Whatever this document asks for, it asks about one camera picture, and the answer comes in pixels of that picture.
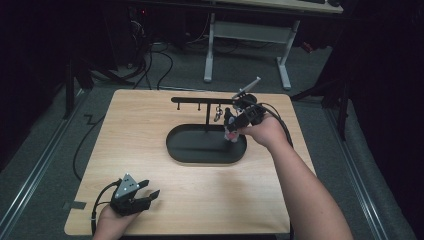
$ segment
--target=human hand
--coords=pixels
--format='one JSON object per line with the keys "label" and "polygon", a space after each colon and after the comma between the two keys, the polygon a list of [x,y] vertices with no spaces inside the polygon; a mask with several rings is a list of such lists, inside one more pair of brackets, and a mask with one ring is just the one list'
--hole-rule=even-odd
{"label": "human hand", "polygon": [[252,136],[257,143],[268,149],[273,145],[289,144],[280,122],[269,113],[264,115],[260,124],[240,128],[237,132]]}
{"label": "human hand", "polygon": [[140,212],[128,216],[116,213],[108,204],[102,209],[93,240],[116,240],[124,235],[127,227],[140,215]]}

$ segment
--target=forearm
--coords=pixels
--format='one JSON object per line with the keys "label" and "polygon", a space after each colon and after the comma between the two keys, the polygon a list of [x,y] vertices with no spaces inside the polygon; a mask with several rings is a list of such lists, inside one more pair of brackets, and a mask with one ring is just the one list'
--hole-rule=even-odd
{"label": "forearm", "polygon": [[97,222],[94,240],[117,240],[122,237],[127,227],[136,219],[140,213],[129,216],[117,214],[109,205],[102,209]]}
{"label": "forearm", "polygon": [[351,239],[337,203],[291,146],[276,144],[268,150],[299,239]]}

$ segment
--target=cable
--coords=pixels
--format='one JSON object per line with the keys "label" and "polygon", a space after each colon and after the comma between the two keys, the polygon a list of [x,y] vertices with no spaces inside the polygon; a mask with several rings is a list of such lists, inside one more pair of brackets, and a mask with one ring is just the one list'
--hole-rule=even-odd
{"label": "cable", "polygon": [[281,125],[281,127],[283,127],[284,133],[286,134],[287,141],[289,142],[290,146],[293,147],[293,141],[291,139],[291,135],[290,135],[289,129],[287,128],[286,123],[283,121],[283,119],[281,119],[277,114],[275,114],[274,112],[270,111],[266,107],[263,107],[263,109],[265,109],[268,113],[270,113],[273,117],[275,117],[280,122],[280,125]]}
{"label": "cable", "polygon": [[101,202],[101,203],[98,203],[97,206],[100,206],[102,204],[108,204],[108,203],[110,203],[110,202]]}
{"label": "cable", "polygon": [[93,234],[93,236],[96,233],[97,206],[99,206],[100,204],[103,204],[103,203],[99,203],[100,198],[102,197],[103,193],[105,193],[109,188],[113,186],[119,186],[121,182],[122,180],[119,179],[118,181],[107,185],[105,188],[103,188],[103,190],[100,192],[99,196],[97,197],[96,202],[94,203],[94,206],[93,206],[93,212],[91,212],[91,233]]}
{"label": "cable", "polygon": [[72,169],[73,169],[73,171],[74,171],[74,174],[75,174],[75,177],[81,182],[82,181],[82,178],[78,175],[78,173],[77,173],[77,169],[76,169],[76,160],[77,160],[77,156],[78,156],[78,152],[80,151],[80,149],[81,149],[81,146],[82,146],[82,144],[85,142],[85,139],[87,139],[87,137],[88,137],[88,135],[91,133],[91,131],[93,131],[93,129],[100,123],[100,122],[102,122],[103,121],[103,119],[105,118],[105,116],[106,115],[103,115],[103,117],[101,117],[100,119],[99,119],[99,121],[97,121],[96,123],[94,123],[94,124],[92,124],[92,126],[91,126],[91,128],[90,128],[90,130],[88,130],[88,132],[84,135],[84,138],[81,140],[81,142],[79,143],[79,145],[78,145],[78,147],[77,147],[77,150],[75,151],[75,154],[74,154],[74,159],[73,159],[73,161],[72,161]]}
{"label": "cable", "polygon": [[274,107],[274,106],[272,106],[271,104],[268,104],[268,103],[259,103],[259,104],[269,106],[270,108],[272,108],[272,110],[274,110],[274,111],[275,111],[275,113],[278,115],[278,118],[281,118],[281,116],[280,116],[280,114],[278,113],[277,109],[275,109],[275,107]]}
{"label": "cable", "polygon": [[[151,36],[150,36],[150,34],[145,35],[145,30],[144,30],[143,26],[146,24],[146,19],[144,19],[143,24],[140,24],[138,22],[138,20],[135,20],[135,17],[133,17],[133,18],[130,17],[130,19],[131,19],[131,21],[130,21],[131,25],[134,26],[134,28],[132,28],[132,38],[133,38],[134,44],[135,44],[135,55],[134,55],[134,59],[133,59],[133,62],[135,63],[135,62],[137,62],[137,59],[139,58],[140,53],[142,53],[143,51],[146,50],[146,46],[148,46],[149,39],[150,39]],[[132,73],[126,75],[126,76],[122,76],[122,77],[114,76],[114,78],[116,78],[116,80],[120,80],[118,82],[124,82],[125,80],[133,78],[137,75],[140,75],[145,70],[145,67],[146,67],[146,62],[145,62],[144,58],[142,57],[139,64],[138,64],[137,69],[134,72],[132,72]],[[110,75],[110,74],[113,74],[113,73],[109,74],[108,72],[106,72],[107,75],[110,75],[110,76],[106,76],[105,74],[103,74],[106,77],[99,76],[98,74],[95,74],[91,71],[90,71],[90,74],[93,78],[96,78],[96,79],[101,80],[101,81],[114,80],[114,78],[111,78],[112,75]]]}
{"label": "cable", "polygon": [[267,47],[268,45],[274,45],[274,44],[275,44],[275,43],[273,43],[273,42],[267,42],[267,43],[263,43],[261,46],[254,46],[254,45],[247,44],[247,43],[243,43],[243,42],[247,42],[247,41],[239,41],[239,44],[240,44],[241,46],[245,46],[245,47],[249,47],[249,48],[256,48],[256,49],[265,48],[265,47]]}
{"label": "cable", "polygon": [[158,42],[158,43],[153,43],[153,46],[154,45],[161,45],[161,44],[165,44],[165,48],[164,49],[161,49],[161,50],[155,50],[155,52],[164,52],[164,51],[166,51],[166,50],[168,50],[168,48],[169,48],[169,43],[167,43],[167,42]]}
{"label": "cable", "polygon": [[[209,46],[208,43],[201,43],[202,41],[205,41],[205,40],[208,40],[208,38],[200,39],[197,42],[191,42],[190,44],[187,45],[187,47],[191,49],[195,49],[195,50],[205,49]],[[193,45],[196,45],[196,44],[200,45],[200,43],[201,43],[200,47],[193,47]]]}
{"label": "cable", "polygon": [[146,82],[147,82],[147,84],[148,84],[148,86],[149,86],[149,88],[150,88],[150,90],[152,90],[152,86],[150,85],[150,81],[148,80],[148,78],[147,78],[147,73],[150,71],[150,68],[152,67],[152,62],[153,62],[153,59],[152,59],[152,51],[150,50],[149,51],[149,56],[150,56],[150,62],[149,62],[149,67],[146,69],[146,71],[144,72],[144,74],[143,74],[143,76],[141,76],[140,77],[140,79],[134,84],[134,86],[133,86],[133,89],[136,89],[137,88],[137,86],[138,86],[138,84],[140,84],[140,82],[141,82],[141,80],[143,80],[143,78],[146,76]]}
{"label": "cable", "polygon": [[174,66],[174,61],[172,60],[172,58],[166,54],[166,53],[162,53],[162,52],[153,52],[153,53],[157,53],[157,54],[161,54],[165,57],[167,57],[170,61],[171,61],[171,66],[169,67],[168,71],[166,71],[166,73],[159,79],[157,85],[156,85],[156,90],[159,90],[159,85],[162,82],[162,80],[166,77],[166,75],[168,75],[168,73],[171,71],[172,67]]}
{"label": "cable", "polygon": [[204,40],[204,39],[208,39],[207,37],[205,37],[205,38],[202,38],[202,37],[203,37],[203,35],[204,35],[204,34],[205,34],[205,32],[206,32],[206,28],[208,27],[209,19],[210,19],[210,13],[208,13],[208,17],[206,18],[205,26],[203,27],[203,31],[202,31],[202,33],[199,35],[199,37],[198,37],[196,40],[193,40],[193,41],[187,42],[186,44],[191,44],[191,43],[195,43],[195,42],[198,42],[198,41],[202,41],[202,40]]}
{"label": "cable", "polygon": [[231,49],[231,50],[229,50],[229,51],[219,51],[215,46],[214,46],[214,51],[215,52],[217,52],[217,53],[222,53],[222,54],[228,54],[228,53],[232,53],[232,52],[234,52],[235,50],[237,50],[238,49],[238,46],[239,46],[239,41],[235,41],[235,46],[234,46],[234,48],[233,49]]}

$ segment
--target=gray carpet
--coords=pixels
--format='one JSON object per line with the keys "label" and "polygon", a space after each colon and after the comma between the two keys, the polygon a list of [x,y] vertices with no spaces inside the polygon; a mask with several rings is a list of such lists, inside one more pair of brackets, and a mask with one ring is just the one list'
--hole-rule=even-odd
{"label": "gray carpet", "polygon": [[[234,50],[232,46],[218,46],[218,52],[232,52],[215,55],[214,78],[212,83],[206,84],[202,80],[206,52],[202,44],[192,45],[184,51],[170,46],[163,53],[171,56],[173,67],[161,82],[161,86],[164,87],[163,89],[178,87],[235,92],[254,80],[256,76],[260,76],[262,81],[254,88],[254,92],[294,95],[314,85],[331,52],[331,49],[323,49],[308,54],[299,48],[292,49],[287,62],[292,90],[287,92],[282,89],[275,59],[266,53],[278,52],[280,47],[267,45],[257,49],[239,46]],[[164,46],[157,45],[155,49],[164,49]],[[266,54],[251,56],[249,54],[251,51],[265,52]],[[152,68],[148,78],[151,86],[156,88],[158,80],[168,70],[171,61],[159,53],[154,53],[152,57]],[[123,68],[118,74],[125,75],[127,72],[128,70]],[[8,239],[90,239],[90,236],[67,236],[63,230],[69,213],[67,203],[73,201],[79,187],[79,181],[72,171],[73,157],[78,144],[91,128],[91,125],[87,124],[88,117],[85,115],[91,115],[92,121],[97,121],[106,113],[113,92],[119,88],[130,88],[110,81],[96,80],[95,82],[94,89],[88,95],[84,95],[87,96],[87,99],[81,104],[75,117],[69,123],[62,141],[53,153],[47,171],[14,224]],[[148,89],[147,82],[143,80],[139,88]],[[62,90],[53,105],[33,126],[30,136],[14,159],[1,172],[0,216],[5,216],[20,187],[62,122],[65,113],[64,99],[65,94]],[[340,205],[355,239],[374,239],[372,229],[349,177],[343,152],[338,145],[337,136],[332,130],[333,126],[329,123],[319,102],[316,98],[307,98],[295,102],[294,107],[317,175]],[[100,125],[97,126],[88,135],[77,156],[76,166],[80,176],[84,173],[100,127]],[[389,239],[415,239],[373,162],[351,106],[346,136],[346,143],[376,205],[387,237]]]}

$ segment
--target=hanging key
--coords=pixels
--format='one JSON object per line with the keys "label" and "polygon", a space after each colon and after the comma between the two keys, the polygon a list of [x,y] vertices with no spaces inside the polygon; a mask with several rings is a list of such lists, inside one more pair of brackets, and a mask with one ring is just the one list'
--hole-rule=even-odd
{"label": "hanging key", "polygon": [[221,109],[221,105],[216,107],[216,114],[215,114],[215,118],[213,119],[214,122],[218,122],[219,119],[221,118],[222,115],[222,109]]}

